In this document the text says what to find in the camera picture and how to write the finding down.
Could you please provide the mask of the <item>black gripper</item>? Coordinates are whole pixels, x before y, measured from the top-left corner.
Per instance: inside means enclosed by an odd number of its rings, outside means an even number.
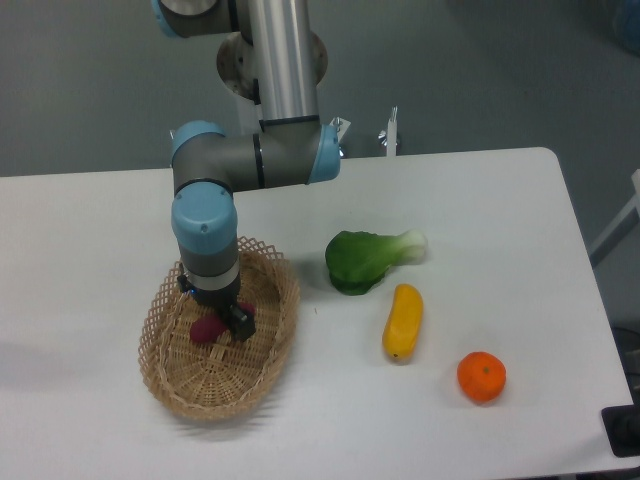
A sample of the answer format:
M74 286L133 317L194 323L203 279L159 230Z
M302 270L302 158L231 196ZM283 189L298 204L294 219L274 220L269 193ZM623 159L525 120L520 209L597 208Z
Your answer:
M256 333L255 307L238 302L241 287L240 275L219 290L205 290L194 286L185 274L177 277L182 293L188 294L198 305L211 307L221 318L234 341L245 342Z

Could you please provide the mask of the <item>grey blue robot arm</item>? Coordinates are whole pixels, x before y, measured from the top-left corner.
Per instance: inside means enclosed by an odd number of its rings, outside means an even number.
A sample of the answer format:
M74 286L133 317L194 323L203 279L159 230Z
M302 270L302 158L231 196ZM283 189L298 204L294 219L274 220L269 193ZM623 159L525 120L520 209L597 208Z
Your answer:
M215 123L192 121L172 137L171 225L181 254L182 292L221 318L233 339L256 331L238 303L236 192L329 181L340 171L338 132L322 124L318 69L304 1L155 1L168 36L238 35L237 71L262 118L256 132L229 138Z

